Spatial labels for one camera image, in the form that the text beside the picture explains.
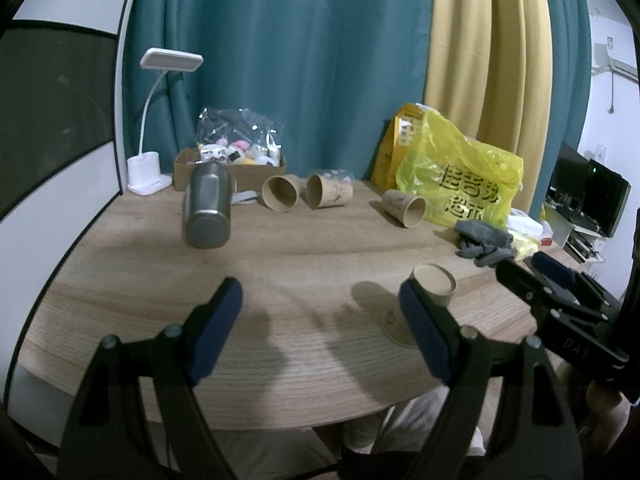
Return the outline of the floral paper cup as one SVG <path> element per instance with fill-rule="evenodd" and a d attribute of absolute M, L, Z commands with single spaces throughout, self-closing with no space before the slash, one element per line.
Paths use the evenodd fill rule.
<path fill-rule="evenodd" d="M 437 307 L 448 307 L 457 288 L 454 276 L 443 266 L 435 263 L 417 264 L 413 268 L 410 278 L 414 278 L 418 282 L 422 292 L 425 292 L 427 298 Z M 411 335 L 404 315 L 401 313 L 399 300 L 396 300 L 396 304 L 383 313 L 381 326 L 386 336 L 395 344 L 407 348 L 418 346 Z"/>

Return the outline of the right lying paper cup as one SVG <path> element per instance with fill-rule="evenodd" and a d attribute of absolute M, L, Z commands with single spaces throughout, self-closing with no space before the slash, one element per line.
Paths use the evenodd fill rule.
<path fill-rule="evenodd" d="M 386 214 L 398 221 L 404 228 L 413 229 L 424 218 L 426 201 L 419 195 L 387 190 L 382 196 L 382 207 Z"/>

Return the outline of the lying paper cup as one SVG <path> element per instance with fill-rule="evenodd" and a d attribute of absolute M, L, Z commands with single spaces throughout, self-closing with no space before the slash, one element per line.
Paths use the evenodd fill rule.
<path fill-rule="evenodd" d="M 288 212 L 299 200 L 302 182 L 294 174 L 277 174 L 262 185 L 262 202 L 275 212 Z"/>
<path fill-rule="evenodd" d="M 426 201 L 419 195 L 387 190 L 382 196 L 382 207 L 386 214 L 398 221 L 404 228 L 413 229 L 424 218 Z"/>
<path fill-rule="evenodd" d="M 306 200 L 312 209 L 346 206 L 352 201 L 354 189 L 349 182 L 322 174 L 312 174 L 306 182 Z"/>

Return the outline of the middle lying paper cup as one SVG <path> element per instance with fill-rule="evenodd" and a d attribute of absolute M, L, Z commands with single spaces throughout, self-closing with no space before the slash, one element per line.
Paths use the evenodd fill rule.
<path fill-rule="evenodd" d="M 306 182 L 306 200 L 312 209 L 346 206 L 352 201 L 354 189 L 349 182 L 322 174 L 312 174 Z"/>

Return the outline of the left lying paper cup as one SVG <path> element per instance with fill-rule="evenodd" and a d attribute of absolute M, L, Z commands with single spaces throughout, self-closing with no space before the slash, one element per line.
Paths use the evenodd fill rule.
<path fill-rule="evenodd" d="M 299 200 L 302 182 L 294 174 L 277 174 L 262 185 L 262 202 L 275 212 L 288 212 Z"/>

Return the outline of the yellow cloth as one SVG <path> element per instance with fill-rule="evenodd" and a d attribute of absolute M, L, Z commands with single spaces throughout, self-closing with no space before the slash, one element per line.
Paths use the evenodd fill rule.
<path fill-rule="evenodd" d="M 536 238 L 516 231 L 510 231 L 510 234 L 512 236 L 511 247 L 514 251 L 514 259 L 517 262 L 531 257 L 541 248 L 541 242 Z"/>

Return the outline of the grey knit gloves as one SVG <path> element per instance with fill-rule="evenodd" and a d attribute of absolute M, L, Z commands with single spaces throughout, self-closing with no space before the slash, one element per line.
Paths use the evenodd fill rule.
<path fill-rule="evenodd" d="M 514 260 L 513 236 L 482 220 L 458 220 L 454 226 L 458 234 L 456 254 L 471 259 L 479 268 L 494 268 L 501 261 Z"/>

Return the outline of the white plastic bag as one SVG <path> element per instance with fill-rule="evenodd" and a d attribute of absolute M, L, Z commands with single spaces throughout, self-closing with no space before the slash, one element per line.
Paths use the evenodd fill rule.
<path fill-rule="evenodd" d="M 544 226 L 541 223 L 516 208 L 512 208 L 506 216 L 506 228 L 535 240 L 539 240 L 544 234 Z"/>

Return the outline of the black monitor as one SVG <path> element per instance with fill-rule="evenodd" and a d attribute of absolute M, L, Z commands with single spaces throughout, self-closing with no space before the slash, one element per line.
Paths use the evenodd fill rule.
<path fill-rule="evenodd" d="M 630 191 L 630 183 L 620 174 L 563 143 L 546 199 L 569 222 L 611 238 Z"/>

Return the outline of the yellow plastic shopping bag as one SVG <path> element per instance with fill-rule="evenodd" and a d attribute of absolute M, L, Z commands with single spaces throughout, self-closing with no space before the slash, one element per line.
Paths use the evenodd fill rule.
<path fill-rule="evenodd" d="M 395 172 L 400 192 L 425 200 L 424 219 L 446 228 L 466 220 L 503 228 L 523 176 L 520 156 L 468 138 L 431 108 Z"/>

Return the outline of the orange paper package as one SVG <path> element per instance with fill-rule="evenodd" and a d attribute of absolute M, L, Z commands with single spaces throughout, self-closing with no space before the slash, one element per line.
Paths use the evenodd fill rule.
<path fill-rule="evenodd" d="M 432 108 L 421 103 L 406 103 L 388 124 L 371 172 L 371 182 L 380 191 L 396 188 L 397 168 L 428 110 Z"/>

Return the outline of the yellow curtain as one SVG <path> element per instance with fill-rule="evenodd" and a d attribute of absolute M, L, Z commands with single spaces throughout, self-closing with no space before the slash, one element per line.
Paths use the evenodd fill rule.
<path fill-rule="evenodd" d="M 552 97 L 548 0 L 433 0 L 423 101 L 472 139 L 524 162 L 514 206 L 531 210 Z"/>

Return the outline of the steel thermos tumbler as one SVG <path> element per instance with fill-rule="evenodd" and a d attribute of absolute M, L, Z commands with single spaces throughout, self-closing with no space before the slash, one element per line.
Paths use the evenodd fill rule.
<path fill-rule="evenodd" d="M 183 232 L 195 248 L 219 248 L 231 234 L 231 177 L 218 162 L 192 171 L 183 206 Z"/>

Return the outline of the teal curtain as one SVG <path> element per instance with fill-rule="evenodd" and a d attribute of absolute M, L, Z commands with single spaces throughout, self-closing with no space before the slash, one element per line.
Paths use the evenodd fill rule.
<path fill-rule="evenodd" d="M 124 148 L 163 170 L 198 116 L 279 125 L 292 174 L 370 176 L 401 105 L 423 98 L 433 0 L 134 0 L 122 61 Z"/>

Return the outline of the clear bag of toys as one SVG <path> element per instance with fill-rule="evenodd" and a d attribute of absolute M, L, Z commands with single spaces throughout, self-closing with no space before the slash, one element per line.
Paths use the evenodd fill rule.
<path fill-rule="evenodd" d="M 205 107 L 198 116 L 195 140 L 202 162 L 282 166 L 279 125 L 249 108 L 214 110 Z"/>

